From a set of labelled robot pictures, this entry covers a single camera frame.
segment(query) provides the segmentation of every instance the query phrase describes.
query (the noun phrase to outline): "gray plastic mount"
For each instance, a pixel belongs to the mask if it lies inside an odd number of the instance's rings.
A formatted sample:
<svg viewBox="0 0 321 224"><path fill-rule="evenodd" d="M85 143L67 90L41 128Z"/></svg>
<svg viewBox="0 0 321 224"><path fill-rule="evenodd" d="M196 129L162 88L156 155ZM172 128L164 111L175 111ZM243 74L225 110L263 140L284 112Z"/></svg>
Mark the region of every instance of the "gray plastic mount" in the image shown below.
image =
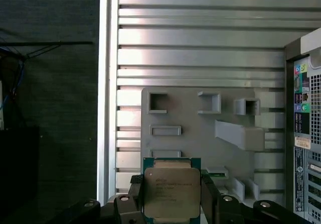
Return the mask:
<svg viewBox="0 0 321 224"><path fill-rule="evenodd" d="M236 115L261 115L260 99L258 98L241 98L234 101Z"/></svg>
<svg viewBox="0 0 321 224"><path fill-rule="evenodd" d="M215 134L217 138L225 140L246 151L264 150L264 130L257 127L216 121Z"/></svg>

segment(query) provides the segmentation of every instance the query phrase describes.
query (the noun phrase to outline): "white label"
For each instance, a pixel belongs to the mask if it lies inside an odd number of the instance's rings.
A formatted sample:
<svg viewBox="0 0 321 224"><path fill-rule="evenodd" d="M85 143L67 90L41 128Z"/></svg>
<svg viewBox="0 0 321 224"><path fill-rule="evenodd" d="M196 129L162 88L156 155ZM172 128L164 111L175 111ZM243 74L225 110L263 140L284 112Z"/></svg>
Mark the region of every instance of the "white label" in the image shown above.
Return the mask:
<svg viewBox="0 0 321 224"><path fill-rule="evenodd" d="M313 164L310 164L310 168L312 170L315 170L317 172L320 172L321 173L321 168L319 166L316 166L316 165L313 165Z"/></svg>
<svg viewBox="0 0 321 224"><path fill-rule="evenodd" d="M295 146L305 148L305 149L311 149L311 140L307 138L302 137L295 137Z"/></svg>

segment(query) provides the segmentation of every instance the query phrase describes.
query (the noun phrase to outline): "ventilation grille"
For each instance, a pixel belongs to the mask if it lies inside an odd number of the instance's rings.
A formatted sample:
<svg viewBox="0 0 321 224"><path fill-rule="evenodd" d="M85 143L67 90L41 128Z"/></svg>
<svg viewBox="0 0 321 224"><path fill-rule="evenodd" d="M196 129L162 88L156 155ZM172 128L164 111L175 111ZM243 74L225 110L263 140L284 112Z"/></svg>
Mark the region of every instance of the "ventilation grille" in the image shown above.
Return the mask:
<svg viewBox="0 0 321 224"><path fill-rule="evenodd" d="M311 142L321 144L320 114L321 114L321 75L311 77Z"/></svg>
<svg viewBox="0 0 321 224"><path fill-rule="evenodd" d="M314 219L317 219L318 221L321 221L321 215L320 212L315 211L314 209L311 209L311 211L309 211L309 214L314 217Z"/></svg>
<svg viewBox="0 0 321 224"><path fill-rule="evenodd" d="M321 162L321 154L309 151L309 158Z"/></svg>

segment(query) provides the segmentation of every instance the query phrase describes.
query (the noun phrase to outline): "rectangular slot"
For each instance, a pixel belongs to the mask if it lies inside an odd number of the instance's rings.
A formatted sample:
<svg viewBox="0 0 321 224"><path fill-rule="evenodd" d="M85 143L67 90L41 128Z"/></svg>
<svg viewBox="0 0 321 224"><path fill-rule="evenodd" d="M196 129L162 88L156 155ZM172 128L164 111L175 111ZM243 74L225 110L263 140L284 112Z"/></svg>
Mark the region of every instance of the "rectangular slot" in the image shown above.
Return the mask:
<svg viewBox="0 0 321 224"><path fill-rule="evenodd" d="M318 178L314 175L311 175L311 174L308 174L307 176L308 176L309 181L321 186L321 179L320 178Z"/></svg>
<svg viewBox="0 0 321 224"><path fill-rule="evenodd" d="M308 197L308 202L314 207L316 207L317 209L321 210L321 203L313 199L311 196Z"/></svg>
<svg viewBox="0 0 321 224"><path fill-rule="evenodd" d="M182 126L151 125L149 134L153 136L180 136L182 135Z"/></svg>
<svg viewBox="0 0 321 224"><path fill-rule="evenodd" d="M309 185L308 191L312 193L313 195L316 195L317 197L321 198L321 190L316 189L315 187Z"/></svg>

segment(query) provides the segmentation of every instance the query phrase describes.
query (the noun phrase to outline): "blue wire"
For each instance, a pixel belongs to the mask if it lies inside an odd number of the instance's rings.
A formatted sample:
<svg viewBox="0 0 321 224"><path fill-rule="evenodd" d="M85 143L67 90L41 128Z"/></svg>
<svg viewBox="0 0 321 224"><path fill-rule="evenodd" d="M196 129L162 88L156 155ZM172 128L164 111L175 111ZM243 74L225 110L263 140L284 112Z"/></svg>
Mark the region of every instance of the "blue wire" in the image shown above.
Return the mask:
<svg viewBox="0 0 321 224"><path fill-rule="evenodd" d="M25 71L25 69L23 68L23 69L22 69L22 72L21 72L21 75L20 75L20 78L19 78L19 81L18 81L18 84L17 84L17 86L13 89L13 92L15 92L16 88L20 86L20 84L21 84L21 82L22 82L23 75L24 75L24 71ZM3 107L5 106L5 103L7 102L8 97L9 97L9 95L7 95L7 96L5 97L3 103L2 103L1 106L0 106L0 110L2 110Z"/></svg>

